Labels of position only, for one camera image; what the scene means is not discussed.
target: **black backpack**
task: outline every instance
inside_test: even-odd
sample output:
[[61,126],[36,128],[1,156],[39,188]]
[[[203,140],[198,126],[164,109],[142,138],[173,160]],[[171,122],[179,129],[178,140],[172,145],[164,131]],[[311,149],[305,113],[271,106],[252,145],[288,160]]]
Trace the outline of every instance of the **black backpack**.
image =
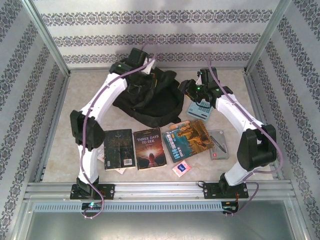
[[126,78],[128,87],[113,105],[150,128],[180,123],[178,115],[182,111],[184,94],[178,90],[176,75],[174,71],[162,71],[157,67],[149,75],[129,75]]

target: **aluminum frame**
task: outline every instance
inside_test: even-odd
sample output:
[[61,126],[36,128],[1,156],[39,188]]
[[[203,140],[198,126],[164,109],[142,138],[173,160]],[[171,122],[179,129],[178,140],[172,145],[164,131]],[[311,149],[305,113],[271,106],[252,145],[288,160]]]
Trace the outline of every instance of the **aluminum frame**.
[[[252,108],[253,108],[253,112],[254,112],[255,118],[257,120],[259,120],[260,122],[265,123],[266,119],[265,119],[264,113],[262,111],[262,108],[260,106],[258,95],[257,95],[257,93],[255,91],[255,87],[254,87],[251,75],[249,75],[248,71],[246,72],[245,70],[242,71],[242,74],[243,74],[245,86],[246,86],[246,89],[248,91],[248,95],[249,95],[249,98],[250,98],[250,102],[251,102],[251,105],[252,105]],[[277,169],[278,166],[279,166],[279,162],[278,161],[275,161],[275,162],[270,164],[270,167],[272,168],[271,170]],[[283,173],[281,171],[273,173],[272,176],[273,176],[274,179],[279,179],[279,180],[284,180],[285,179],[284,175],[283,175]]]
[[276,6],[274,13],[272,14],[269,23],[267,24],[263,34],[256,45],[253,53],[250,56],[248,64],[246,65],[245,71],[250,73],[252,69],[255,67],[258,59],[260,58],[262,52],[265,49],[269,39],[271,38],[272,34],[274,33],[275,29],[277,28],[278,23],[282,19],[283,15],[285,14],[289,4],[292,0],[280,0],[278,5]]
[[67,95],[67,90],[68,90],[68,85],[69,85],[69,82],[70,82],[70,78],[71,78],[71,75],[68,74],[67,76],[65,76],[65,78],[63,80],[62,92],[61,92],[61,95],[60,95],[60,99],[58,100],[57,109],[56,109],[56,111],[54,113],[53,124],[52,124],[51,128],[49,129],[48,141],[46,142],[46,145],[44,147],[43,155],[42,155],[42,158],[40,159],[39,168],[38,168],[38,171],[36,172],[36,176],[35,176],[35,179],[34,179],[35,182],[40,182],[41,181],[43,169],[44,169],[44,167],[46,166],[46,164],[48,162],[48,159],[49,159],[49,156],[50,156],[51,147],[52,147],[52,144],[54,142],[55,134],[56,134],[56,131],[57,131],[60,114],[61,114],[64,102],[65,102],[65,98],[66,98],[66,95]]
[[36,26],[40,36],[42,37],[44,43],[50,50],[54,60],[58,64],[59,68],[62,70],[65,76],[68,76],[70,73],[70,69],[68,68],[66,61],[64,60],[63,56],[61,55],[54,39],[52,38],[46,24],[44,23],[43,19],[41,18],[40,13],[37,10],[34,2],[32,0],[21,0],[23,6],[25,7],[26,11],[28,12],[31,20],[33,21],[34,25]]
[[[253,201],[284,201],[294,237],[297,240],[310,239],[304,223],[295,191],[290,180],[258,180],[259,191]],[[114,200],[108,203],[221,203],[235,199],[204,199],[203,189],[196,181],[186,182],[114,182]],[[34,182],[27,185],[22,206],[11,239],[25,239],[37,203],[84,203],[89,200],[70,200],[71,182]],[[247,182],[249,196],[256,184]]]

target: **wall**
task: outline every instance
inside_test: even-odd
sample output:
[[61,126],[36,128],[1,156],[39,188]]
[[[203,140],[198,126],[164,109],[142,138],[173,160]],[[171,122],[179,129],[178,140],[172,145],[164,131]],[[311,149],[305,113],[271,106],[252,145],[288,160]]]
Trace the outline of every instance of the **wall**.
[[0,240],[32,181],[64,76],[19,0],[0,0]]
[[70,68],[156,46],[160,67],[245,67],[279,0],[35,0]]
[[320,0],[293,0],[251,73],[312,239],[320,239]]

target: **book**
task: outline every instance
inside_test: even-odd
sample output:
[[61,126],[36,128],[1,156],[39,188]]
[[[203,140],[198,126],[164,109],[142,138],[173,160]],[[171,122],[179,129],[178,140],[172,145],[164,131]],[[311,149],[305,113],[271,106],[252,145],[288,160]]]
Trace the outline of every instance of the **book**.
[[214,147],[211,148],[211,160],[228,159],[229,152],[227,148],[226,138],[223,130],[210,130],[208,131],[210,138],[214,142]]
[[105,131],[104,169],[115,170],[136,166],[131,129]]
[[[101,162],[105,163],[105,144],[102,143],[101,146],[98,148],[98,160],[100,160]],[[115,168],[114,170],[116,170],[118,173],[120,174],[124,174],[126,168]]]
[[167,165],[160,128],[133,133],[138,170]]
[[174,163],[215,146],[204,122],[200,119],[168,131],[162,137]]

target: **damask pattern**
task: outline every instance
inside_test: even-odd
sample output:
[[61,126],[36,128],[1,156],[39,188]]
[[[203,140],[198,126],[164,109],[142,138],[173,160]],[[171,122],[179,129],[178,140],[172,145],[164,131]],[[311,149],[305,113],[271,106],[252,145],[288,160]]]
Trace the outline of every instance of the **damask pattern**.
[[315,0],[294,0],[304,20],[307,21],[316,39],[320,41],[320,7]]
[[[4,204],[4,211],[2,212],[2,217],[0,221],[0,239],[6,239],[6,234],[8,232],[8,226],[11,224],[13,212],[16,209],[17,201],[19,200],[19,195],[21,193],[21,188],[23,187],[26,174],[28,171],[29,163],[33,155],[33,151],[35,149],[35,145],[40,133],[40,129],[44,122],[44,118],[46,116],[46,110],[48,108],[50,98],[52,92],[54,90],[55,84],[57,82],[57,77],[60,72],[58,65],[55,63],[53,69],[50,73],[50,77],[48,79],[48,83],[44,90],[40,105],[38,107],[37,114],[34,118],[33,125],[31,127],[31,131],[27,138],[27,142],[25,144],[25,148],[23,150],[23,155],[21,156],[21,160],[19,162],[19,167],[16,169],[16,173],[14,176],[14,181],[12,181],[12,186],[10,188],[10,194],[7,196],[7,201]],[[62,91],[63,83],[61,84],[57,101],[55,103],[54,111],[51,117],[50,124],[53,121],[55,111],[58,105],[59,97]]]
[[295,181],[297,182],[298,188],[301,191],[300,194],[303,197],[303,202],[306,206],[306,211],[308,212],[309,219],[312,221],[312,227],[315,228],[316,236],[320,238],[319,208],[316,206],[316,199],[312,196],[313,192],[310,190],[310,184],[305,174],[305,170],[301,167],[301,160],[297,154],[296,147],[288,130],[288,125],[284,119],[276,94],[273,90],[273,87],[269,80],[269,76],[261,59],[257,61],[255,68],[258,71],[265,94],[268,98],[270,109],[277,124],[278,133],[281,137],[284,149],[286,151],[286,156],[291,164],[292,172],[295,176]]
[[54,37],[58,47],[166,44],[256,44],[259,33],[178,33]]
[[21,70],[22,65],[26,61],[27,55],[31,46],[33,45],[38,31],[35,25],[30,21],[28,27],[23,33],[22,38],[19,41],[12,58],[7,64],[7,68],[3,71],[0,79],[0,112],[2,106],[6,103],[6,99],[11,92],[13,83],[17,80],[18,73]]
[[[158,62],[203,62],[207,56],[213,61],[248,61],[251,52],[165,52],[158,53]],[[67,64],[91,64],[91,63],[114,63],[128,54],[91,54],[91,55],[64,55]]]
[[31,72],[29,80],[24,87],[23,94],[17,106],[17,110],[14,112],[12,122],[9,124],[8,130],[6,131],[7,135],[3,139],[0,150],[0,180],[2,180],[3,174],[6,171],[6,165],[8,165],[11,153],[14,146],[16,145],[18,135],[25,121],[25,117],[28,113],[31,101],[49,58],[49,54],[49,49],[46,45],[44,45]]
[[288,47],[291,56],[294,58],[295,65],[298,67],[301,76],[309,88],[315,104],[320,110],[320,78],[316,72],[313,63],[310,61],[307,52],[302,47],[297,34],[289,24],[288,19],[284,16],[277,26],[286,46]]
[[50,26],[164,24],[164,23],[267,23],[272,10],[160,10],[68,12],[41,14]]
[[0,10],[0,43],[5,38],[11,25],[16,20],[18,13],[22,9],[20,0],[7,0]]
[[304,108],[300,103],[299,97],[294,89],[294,85],[287,74],[274,43],[269,41],[265,46],[265,50],[272,62],[276,76],[279,78],[279,83],[282,86],[284,95],[288,100],[292,114],[295,117],[298,128],[300,129],[304,145],[307,147],[308,153],[311,155],[311,160],[313,161],[314,167],[317,169],[317,174],[320,175],[320,143],[318,142],[318,139],[314,137],[315,132],[309,124],[309,119],[304,112]]

